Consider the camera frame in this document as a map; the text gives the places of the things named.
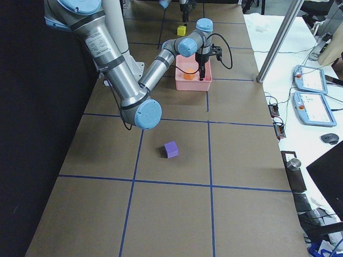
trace blue framed tablet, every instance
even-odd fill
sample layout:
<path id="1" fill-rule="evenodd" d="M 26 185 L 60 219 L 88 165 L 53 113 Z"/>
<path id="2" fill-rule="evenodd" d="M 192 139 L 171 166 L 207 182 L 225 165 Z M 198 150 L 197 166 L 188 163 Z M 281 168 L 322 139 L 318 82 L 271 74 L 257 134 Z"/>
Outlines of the blue framed tablet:
<path id="1" fill-rule="evenodd" d="M 303 124 L 325 127 L 337 125 L 324 94 L 295 92 L 293 101 L 297 114 Z"/>
<path id="2" fill-rule="evenodd" d="M 301 91 L 327 94 L 323 69 L 297 65 L 293 71 L 294 83 Z"/>

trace yellow cube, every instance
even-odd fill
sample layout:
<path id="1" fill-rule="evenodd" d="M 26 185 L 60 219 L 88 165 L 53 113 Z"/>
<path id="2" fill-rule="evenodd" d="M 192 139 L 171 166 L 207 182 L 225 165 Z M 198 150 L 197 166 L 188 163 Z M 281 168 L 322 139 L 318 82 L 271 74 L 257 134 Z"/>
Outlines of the yellow cube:
<path id="1" fill-rule="evenodd" d="M 177 27 L 177 35 L 178 36 L 185 36 L 186 34 L 186 26 L 178 26 Z"/>

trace dark wall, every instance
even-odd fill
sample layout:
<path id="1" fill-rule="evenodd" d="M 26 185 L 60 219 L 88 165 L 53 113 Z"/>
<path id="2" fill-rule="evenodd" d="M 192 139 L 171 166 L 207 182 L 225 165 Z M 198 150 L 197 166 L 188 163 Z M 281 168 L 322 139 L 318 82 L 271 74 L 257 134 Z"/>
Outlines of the dark wall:
<path id="1" fill-rule="evenodd" d="M 43 1 L 0 8 L 0 256 L 24 256 L 93 89 L 88 54 Z"/>

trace orange object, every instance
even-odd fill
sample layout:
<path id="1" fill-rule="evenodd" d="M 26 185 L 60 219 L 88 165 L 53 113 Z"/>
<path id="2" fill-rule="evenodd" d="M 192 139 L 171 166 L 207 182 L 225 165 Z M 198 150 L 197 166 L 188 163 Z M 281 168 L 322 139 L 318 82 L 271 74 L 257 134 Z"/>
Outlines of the orange object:
<path id="1" fill-rule="evenodd" d="M 194 73 L 195 70 L 192 68 L 188 68 L 186 70 L 187 73 Z M 183 78 L 186 80 L 193 80 L 195 78 L 195 73 L 194 74 L 187 74 L 187 73 L 183 73 Z"/>

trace office chair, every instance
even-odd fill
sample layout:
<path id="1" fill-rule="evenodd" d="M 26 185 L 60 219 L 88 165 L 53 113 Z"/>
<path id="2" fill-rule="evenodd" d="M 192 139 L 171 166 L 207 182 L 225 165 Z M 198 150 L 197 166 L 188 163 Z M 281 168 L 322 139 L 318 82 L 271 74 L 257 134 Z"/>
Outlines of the office chair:
<path id="1" fill-rule="evenodd" d="M 325 20 L 325 16 L 329 13 L 333 2 L 334 0 L 328 2 L 305 1 L 300 10 L 307 14 L 303 15 L 302 18 L 311 28 L 313 28 L 316 22 Z"/>

